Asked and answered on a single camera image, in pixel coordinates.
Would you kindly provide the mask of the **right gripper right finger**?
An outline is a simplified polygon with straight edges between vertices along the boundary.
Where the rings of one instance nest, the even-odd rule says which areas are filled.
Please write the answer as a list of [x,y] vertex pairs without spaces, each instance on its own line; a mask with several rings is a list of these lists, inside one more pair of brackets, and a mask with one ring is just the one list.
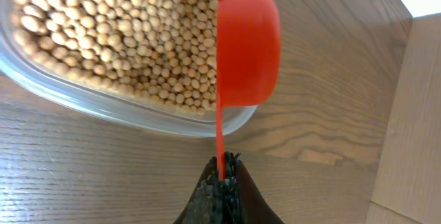
[[242,218],[250,224],[283,224],[283,221],[268,206],[254,180],[247,171],[245,164],[238,158],[240,154],[224,153],[235,176],[238,186],[238,198],[242,210]]

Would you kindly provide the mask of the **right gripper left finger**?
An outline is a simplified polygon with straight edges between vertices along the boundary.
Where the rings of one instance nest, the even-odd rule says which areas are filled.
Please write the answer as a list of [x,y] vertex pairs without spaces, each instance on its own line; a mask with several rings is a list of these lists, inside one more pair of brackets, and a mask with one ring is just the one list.
[[221,223],[223,214],[219,187],[217,159],[212,157],[204,167],[187,205],[174,224]]

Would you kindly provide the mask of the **red measuring scoop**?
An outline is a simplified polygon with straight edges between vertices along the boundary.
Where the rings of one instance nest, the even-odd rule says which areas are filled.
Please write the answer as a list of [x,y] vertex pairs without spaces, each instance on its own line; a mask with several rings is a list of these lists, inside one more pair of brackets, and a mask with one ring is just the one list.
[[280,15],[274,0],[218,0],[216,157],[226,177],[223,109],[259,105],[274,91],[280,67]]

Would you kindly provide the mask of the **clear plastic container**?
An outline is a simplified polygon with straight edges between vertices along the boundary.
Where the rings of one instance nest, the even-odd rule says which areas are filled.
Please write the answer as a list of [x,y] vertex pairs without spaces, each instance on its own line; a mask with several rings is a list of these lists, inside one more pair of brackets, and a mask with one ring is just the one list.
[[23,88],[65,107],[115,123],[168,134],[214,137],[216,114],[183,112],[170,104],[124,96],[115,89],[93,88],[85,79],[71,81],[35,63],[13,39],[18,7],[12,0],[1,0],[1,71]]

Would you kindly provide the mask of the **soybeans in container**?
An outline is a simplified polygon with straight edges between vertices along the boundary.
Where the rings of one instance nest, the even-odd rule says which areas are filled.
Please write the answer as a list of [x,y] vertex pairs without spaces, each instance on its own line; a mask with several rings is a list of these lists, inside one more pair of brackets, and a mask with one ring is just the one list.
[[12,0],[33,63],[96,90],[204,114],[216,107],[218,0]]

